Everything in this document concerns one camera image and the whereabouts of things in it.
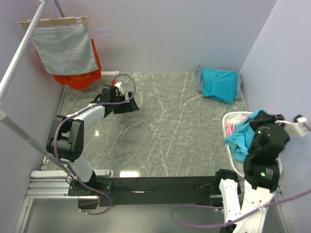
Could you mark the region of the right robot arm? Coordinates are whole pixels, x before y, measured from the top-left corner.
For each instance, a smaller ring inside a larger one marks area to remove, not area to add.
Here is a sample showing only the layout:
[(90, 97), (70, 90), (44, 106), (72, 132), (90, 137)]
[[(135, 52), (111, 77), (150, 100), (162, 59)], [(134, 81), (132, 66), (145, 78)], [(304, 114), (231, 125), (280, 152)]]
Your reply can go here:
[(239, 201), (237, 174), (219, 170), (213, 188), (222, 194), (225, 224), (222, 233), (260, 233), (263, 230), (268, 204), (276, 194), (280, 177), (277, 158), (290, 137), (281, 120), (284, 116), (270, 115), (263, 110), (249, 116), (241, 125), (251, 130), (251, 140), (246, 143), (243, 162), (244, 196)]

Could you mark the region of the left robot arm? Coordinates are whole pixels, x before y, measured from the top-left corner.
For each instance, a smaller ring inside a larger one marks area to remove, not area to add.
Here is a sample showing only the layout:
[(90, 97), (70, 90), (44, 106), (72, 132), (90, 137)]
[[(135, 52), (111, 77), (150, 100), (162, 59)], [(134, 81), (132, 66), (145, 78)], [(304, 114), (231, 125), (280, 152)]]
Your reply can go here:
[(84, 194), (92, 195), (98, 185), (95, 172), (82, 156), (85, 129), (109, 114), (138, 110), (134, 93), (125, 93), (123, 82), (113, 81), (112, 84), (104, 85), (102, 92), (87, 107), (71, 115), (54, 117), (46, 143), (47, 152), (70, 170)]

